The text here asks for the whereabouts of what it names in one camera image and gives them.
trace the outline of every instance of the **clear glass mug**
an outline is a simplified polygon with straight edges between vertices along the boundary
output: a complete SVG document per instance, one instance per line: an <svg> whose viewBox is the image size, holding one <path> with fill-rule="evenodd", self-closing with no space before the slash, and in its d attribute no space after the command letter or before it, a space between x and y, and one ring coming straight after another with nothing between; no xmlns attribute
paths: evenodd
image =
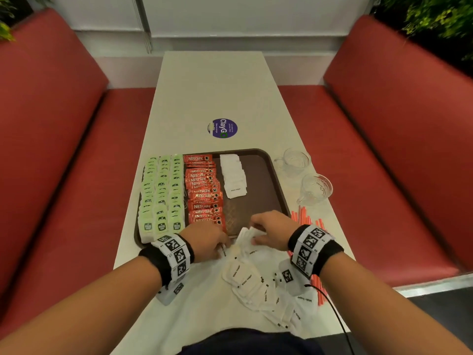
<svg viewBox="0 0 473 355"><path fill-rule="evenodd" d="M297 203L311 206L327 199L333 192L334 187L327 177L321 174L308 174L302 179L300 197Z"/></svg>
<svg viewBox="0 0 473 355"><path fill-rule="evenodd" d="M282 169L290 178L296 177L310 165L310 155L294 148L288 148L284 155L274 160L277 168Z"/></svg>

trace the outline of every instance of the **red leather upholstery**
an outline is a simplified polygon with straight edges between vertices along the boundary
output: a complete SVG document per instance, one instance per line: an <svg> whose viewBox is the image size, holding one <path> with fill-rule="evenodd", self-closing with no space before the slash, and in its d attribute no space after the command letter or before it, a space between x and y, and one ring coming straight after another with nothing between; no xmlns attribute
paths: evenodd
<svg viewBox="0 0 473 355"><path fill-rule="evenodd" d="M52 9L0 42L0 295L107 86Z"/></svg>
<svg viewBox="0 0 473 355"><path fill-rule="evenodd" d="M358 262L391 286L458 273L323 86L281 86Z"/></svg>
<svg viewBox="0 0 473 355"><path fill-rule="evenodd" d="M108 91L15 284L0 338L113 269L153 95Z"/></svg>
<svg viewBox="0 0 473 355"><path fill-rule="evenodd" d="M473 270L473 81L369 16L355 24L325 80Z"/></svg>

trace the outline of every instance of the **black wristband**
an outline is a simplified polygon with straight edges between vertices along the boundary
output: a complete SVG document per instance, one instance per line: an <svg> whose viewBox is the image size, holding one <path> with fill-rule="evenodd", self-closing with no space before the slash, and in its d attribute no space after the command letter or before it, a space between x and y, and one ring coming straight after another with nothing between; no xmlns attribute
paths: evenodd
<svg viewBox="0 0 473 355"><path fill-rule="evenodd" d="M159 270L163 286L169 285L172 280L171 266L169 265L166 256L161 253L158 248L152 246L151 244L146 244L145 248L139 252L138 256L144 256Z"/></svg>
<svg viewBox="0 0 473 355"><path fill-rule="evenodd" d="M302 232L307 228L309 225L304 224L301 225L299 228L297 228L294 233L292 233L291 237L289 238L289 243L287 244L287 247L289 248L290 251L294 251L294 248L296 247L297 239L299 239L300 235Z"/></svg>
<svg viewBox="0 0 473 355"><path fill-rule="evenodd" d="M287 247L289 248L290 251L292 252L294 251L294 248L296 247L299 237L302 235L303 231L307 227L309 227L309 225L307 224L301 225L299 228L297 228L294 231L294 233L292 233L291 237L289 238L289 242L287 243ZM325 244L325 246L320 250L317 260L314 263L312 274L319 276L328 258L342 251L343 251L343 247L340 244L338 244L335 240L328 241L327 244Z"/></svg>

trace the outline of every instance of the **person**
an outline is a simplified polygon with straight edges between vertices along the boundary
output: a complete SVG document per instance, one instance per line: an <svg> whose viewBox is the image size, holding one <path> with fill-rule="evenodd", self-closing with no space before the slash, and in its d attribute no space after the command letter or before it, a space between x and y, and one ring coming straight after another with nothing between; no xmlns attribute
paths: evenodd
<svg viewBox="0 0 473 355"><path fill-rule="evenodd" d="M250 225L267 233L254 238L253 244L281 251L289 249L291 237L300 228L277 211L253 215ZM231 245L228 236L211 222L191 224L180 236L192 248L196 263L217 259L219 244ZM342 251L327 256L320 278L340 315L369 354L473 354L433 318ZM147 257L137 256L4 338L0 342L0 354L109 354L160 290L162 279L158 268ZM181 353L256 352L322 353L313 340L250 329L223 331L185 346Z"/></svg>

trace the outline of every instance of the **person's left arm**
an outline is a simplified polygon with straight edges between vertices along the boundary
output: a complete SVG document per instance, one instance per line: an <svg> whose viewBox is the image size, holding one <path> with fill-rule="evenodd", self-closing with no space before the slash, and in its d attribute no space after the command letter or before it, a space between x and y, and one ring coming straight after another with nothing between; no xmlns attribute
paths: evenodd
<svg viewBox="0 0 473 355"><path fill-rule="evenodd" d="M194 251L194 262L216 259L228 236L211 222L180 234ZM89 284L0 341L0 354L109 354L161 289L158 269L138 256Z"/></svg>

